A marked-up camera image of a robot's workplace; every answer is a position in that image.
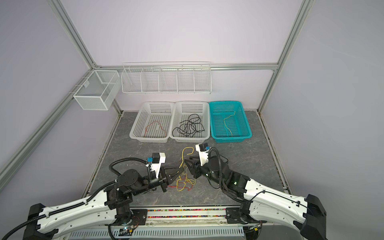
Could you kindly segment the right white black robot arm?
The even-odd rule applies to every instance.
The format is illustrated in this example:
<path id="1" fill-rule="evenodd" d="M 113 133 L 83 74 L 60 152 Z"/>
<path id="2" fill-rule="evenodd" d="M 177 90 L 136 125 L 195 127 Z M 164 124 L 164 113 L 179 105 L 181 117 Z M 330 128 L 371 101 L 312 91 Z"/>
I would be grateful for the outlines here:
<path id="1" fill-rule="evenodd" d="M 287 194 L 233 171 L 217 148 L 197 152 L 198 156 L 182 157 L 182 167 L 188 167 L 194 179 L 207 178 L 214 189 L 239 203 L 240 224 L 270 222 L 295 229 L 307 240 L 327 238 L 327 212 L 317 196 Z"/>

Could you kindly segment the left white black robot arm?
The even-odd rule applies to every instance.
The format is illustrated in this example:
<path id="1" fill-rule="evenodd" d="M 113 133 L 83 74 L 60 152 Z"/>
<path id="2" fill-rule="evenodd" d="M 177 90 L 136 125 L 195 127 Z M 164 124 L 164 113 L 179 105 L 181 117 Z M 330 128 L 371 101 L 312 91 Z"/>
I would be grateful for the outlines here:
<path id="1" fill-rule="evenodd" d="M 96 225 L 130 225 L 134 217 L 130 209 L 133 197 L 147 193 L 157 187 L 166 192 L 169 185 L 184 171 L 183 166 L 164 167 L 165 155 L 139 158 L 123 158 L 112 162 L 109 170 L 117 178 L 99 187 L 92 195 L 67 204 L 46 207 L 43 204 L 31 206 L 28 220 L 3 236 L 9 239 L 24 229 L 24 240 L 54 240 L 76 230 Z M 120 173 L 115 165 L 124 162 L 139 162 L 147 168 L 147 175 L 141 176 L 135 169 Z"/>

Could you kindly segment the middle white plastic basket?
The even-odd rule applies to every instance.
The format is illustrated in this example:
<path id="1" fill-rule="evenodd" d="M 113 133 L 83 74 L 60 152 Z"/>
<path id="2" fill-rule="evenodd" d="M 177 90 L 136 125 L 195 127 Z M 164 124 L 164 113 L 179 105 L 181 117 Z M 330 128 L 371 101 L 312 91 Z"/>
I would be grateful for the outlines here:
<path id="1" fill-rule="evenodd" d="M 169 137 L 179 143 L 203 143 L 211 135 L 210 107 L 207 102 L 175 103 Z"/>

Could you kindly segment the white plastic basket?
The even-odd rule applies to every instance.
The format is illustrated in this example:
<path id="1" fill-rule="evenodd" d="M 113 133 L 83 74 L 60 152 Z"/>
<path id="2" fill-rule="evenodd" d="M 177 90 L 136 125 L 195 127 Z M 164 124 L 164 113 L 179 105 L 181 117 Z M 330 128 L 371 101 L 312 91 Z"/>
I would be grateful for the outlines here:
<path id="1" fill-rule="evenodd" d="M 207 102 L 175 103 L 169 137 L 179 143 L 203 143 L 211 135 L 210 107 Z"/>
<path id="2" fill-rule="evenodd" d="M 134 121 L 130 138 L 142 143 L 166 143 L 175 103 L 145 102 Z"/>

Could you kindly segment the left white plastic basket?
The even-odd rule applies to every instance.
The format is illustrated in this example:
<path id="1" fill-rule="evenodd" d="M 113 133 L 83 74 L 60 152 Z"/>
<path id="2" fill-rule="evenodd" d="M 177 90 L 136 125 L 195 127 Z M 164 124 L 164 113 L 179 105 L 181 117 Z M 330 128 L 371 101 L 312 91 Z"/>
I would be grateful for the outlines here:
<path id="1" fill-rule="evenodd" d="M 142 143 L 166 143 L 175 103 L 145 102 L 134 121 L 130 138 Z"/>

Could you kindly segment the teal plastic basket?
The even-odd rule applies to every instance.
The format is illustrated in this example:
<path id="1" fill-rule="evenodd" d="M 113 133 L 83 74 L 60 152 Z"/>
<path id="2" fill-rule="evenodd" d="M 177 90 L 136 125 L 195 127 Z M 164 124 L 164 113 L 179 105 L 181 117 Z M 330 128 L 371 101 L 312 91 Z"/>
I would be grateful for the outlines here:
<path id="1" fill-rule="evenodd" d="M 239 143 L 252 137 L 241 102 L 210 102 L 211 135 L 216 143 Z"/>

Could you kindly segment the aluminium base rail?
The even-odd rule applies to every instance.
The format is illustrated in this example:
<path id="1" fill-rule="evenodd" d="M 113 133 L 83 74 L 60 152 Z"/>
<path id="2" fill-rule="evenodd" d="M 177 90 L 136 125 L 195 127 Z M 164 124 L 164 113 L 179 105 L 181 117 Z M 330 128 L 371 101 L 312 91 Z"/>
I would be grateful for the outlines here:
<path id="1" fill-rule="evenodd" d="M 166 208 L 133 208 L 129 220 L 119 223 L 111 211 L 96 213 L 91 220 L 112 220 L 113 226 L 147 227 L 181 227 L 181 226 L 224 226 L 224 225 L 262 225 L 273 223 L 300 228 L 309 216 L 310 211 L 293 202 L 282 210 L 263 204 L 251 204 L 248 214 L 240 211 L 239 206 L 212 207 L 166 207 Z"/>

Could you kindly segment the white mesh wall box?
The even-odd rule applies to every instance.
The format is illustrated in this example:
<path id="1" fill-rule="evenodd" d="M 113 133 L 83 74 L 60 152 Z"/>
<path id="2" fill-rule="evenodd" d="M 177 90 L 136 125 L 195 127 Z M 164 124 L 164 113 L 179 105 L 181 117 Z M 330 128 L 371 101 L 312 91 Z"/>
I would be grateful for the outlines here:
<path id="1" fill-rule="evenodd" d="M 107 111 L 120 89 L 118 71 L 93 70 L 74 93 L 74 98 L 83 110 Z"/>

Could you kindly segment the aluminium frame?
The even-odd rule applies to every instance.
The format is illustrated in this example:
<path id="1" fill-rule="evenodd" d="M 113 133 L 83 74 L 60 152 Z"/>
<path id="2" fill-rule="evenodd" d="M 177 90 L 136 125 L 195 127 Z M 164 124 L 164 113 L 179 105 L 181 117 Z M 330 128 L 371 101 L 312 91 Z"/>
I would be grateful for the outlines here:
<path id="1" fill-rule="evenodd" d="M 244 70 L 271 70 L 274 71 L 273 76 L 267 86 L 267 90 L 264 93 L 259 110 L 261 110 L 267 98 L 271 92 L 272 86 L 277 78 L 278 71 L 283 67 L 283 64 L 288 57 L 289 51 L 293 48 L 294 42 L 297 39 L 300 30 L 303 27 L 304 21 L 307 18 L 314 2 L 303 1 L 298 15 L 295 18 L 294 26 L 289 34 L 288 40 L 283 48 L 283 52 L 277 63 L 247 63 L 247 64 L 209 64 L 207 62 L 190 62 L 182 63 L 176 62 L 174 65 L 146 65 L 147 68 L 153 69 L 158 68 L 160 70 L 192 70 L 200 69 L 202 67 L 209 67 L 212 71 L 244 71 Z M 53 13 L 57 17 L 59 23 L 62 25 L 64 30 L 69 35 L 71 41 L 80 55 L 86 61 L 89 70 L 79 80 L 78 84 L 74 87 L 74 91 L 80 89 L 81 84 L 86 81 L 86 78 L 91 75 L 94 71 L 106 71 L 106 70 L 121 70 L 122 67 L 117 66 L 98 66 L 91 58 L 89 51 L 86 49 L 79 33 L 74 27 L 68 13 L 66 12 L 61 1 L 48 1 L 48 5 L 52 9 Z M 35 149 L 41 144 L 47 134 L 52 130 L 60 118 L 65 114 L 71 104 L 74 102 L 74 95 L 72 93 L 67 96 L 56 106 L 56 108 L 50 113 L 50 115 L 41 123 L 39 127 L 24 141 L 20 148 L 10 158 L 10 160 L 1 168 L 1 190 L 4 190 L 25 164 Z"/>

